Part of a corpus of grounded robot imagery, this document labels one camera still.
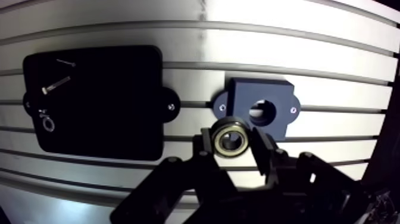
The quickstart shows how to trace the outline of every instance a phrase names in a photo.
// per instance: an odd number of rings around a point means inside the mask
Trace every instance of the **black plate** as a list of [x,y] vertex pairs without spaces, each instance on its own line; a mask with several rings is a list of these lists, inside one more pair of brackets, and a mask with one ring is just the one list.
[[[161,157],[162,56],[158,48],[46,52],[26,57],[23,68],[24,100],[29,102],[27,112],[43,150],[134,160]],[[67,81],[44,93],[42,88],[63,79]]]

